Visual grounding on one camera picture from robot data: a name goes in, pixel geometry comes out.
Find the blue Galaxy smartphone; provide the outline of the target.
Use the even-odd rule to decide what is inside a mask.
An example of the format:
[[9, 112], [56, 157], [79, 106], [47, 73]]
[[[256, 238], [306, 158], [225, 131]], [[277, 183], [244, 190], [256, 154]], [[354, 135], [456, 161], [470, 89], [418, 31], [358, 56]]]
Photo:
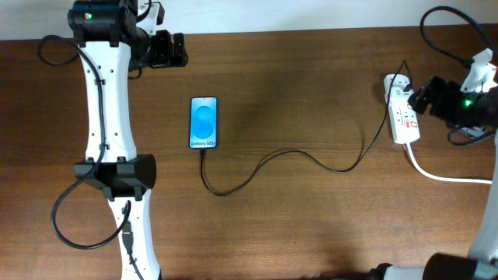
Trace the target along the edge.
[[218, 100], [214, 96], [191, 99], [189, 147], [214, 149], [218, 139]]

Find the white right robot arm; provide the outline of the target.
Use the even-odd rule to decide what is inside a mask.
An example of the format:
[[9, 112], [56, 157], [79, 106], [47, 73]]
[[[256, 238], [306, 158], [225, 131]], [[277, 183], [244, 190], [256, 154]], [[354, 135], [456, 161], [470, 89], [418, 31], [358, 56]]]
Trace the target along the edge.
[[435, 181], [417, 173], [401, 148], [380, 136], [366, 165], [326, 200], [322, 185], [306, 194], [294, 177], [269, 168], [248, 194], [292, 219], [276, 222], [270, 239], [240, 270], [252, 278], [333, 278], [381, 263], [422, 267], [438, 252], [464, 255], [475, 238], [487, 185]]

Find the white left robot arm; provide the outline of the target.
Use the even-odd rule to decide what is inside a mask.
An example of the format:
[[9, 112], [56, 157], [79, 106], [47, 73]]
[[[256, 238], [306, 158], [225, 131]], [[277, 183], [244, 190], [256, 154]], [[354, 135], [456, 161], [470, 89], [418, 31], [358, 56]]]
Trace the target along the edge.
[[77, 1], [68, 12], [85, 70], [89, 112], [86, 158], [75, 165], [75, 174], [109, 204], [123, 279], [162, 277], [149, 214], [156, 160], [135, 147], [128, 74], [188, 63], [183, 34], [159, 28], [164, 14], [162, 3], [154, 1]]

